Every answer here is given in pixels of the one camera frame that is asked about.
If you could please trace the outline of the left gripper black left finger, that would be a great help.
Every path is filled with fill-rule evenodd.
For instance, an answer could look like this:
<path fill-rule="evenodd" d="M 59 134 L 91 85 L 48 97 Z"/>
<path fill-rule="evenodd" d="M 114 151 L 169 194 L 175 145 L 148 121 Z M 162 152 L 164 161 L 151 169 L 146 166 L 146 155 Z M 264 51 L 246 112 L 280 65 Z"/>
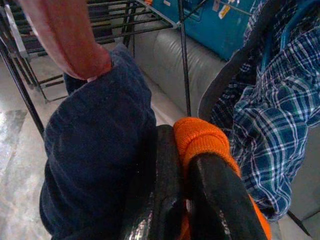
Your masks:
<path fill-rule="evenodd" d="M 121 240 L 176 240 L 181 232 L 182 171 L 174 131 L 167 124 L 156 130 L 130 181 Z"/>

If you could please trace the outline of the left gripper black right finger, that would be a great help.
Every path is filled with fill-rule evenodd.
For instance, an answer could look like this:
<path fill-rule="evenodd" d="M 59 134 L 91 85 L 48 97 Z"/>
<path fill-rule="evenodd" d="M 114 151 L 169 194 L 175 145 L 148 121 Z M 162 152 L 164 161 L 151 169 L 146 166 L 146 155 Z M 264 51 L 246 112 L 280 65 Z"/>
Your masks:
<path fill-rule="evenodd" d="M 187 176 L 191 239 L 267 239 L 241 179 L 220 156 L 204 153 L 193 157 Z"/>

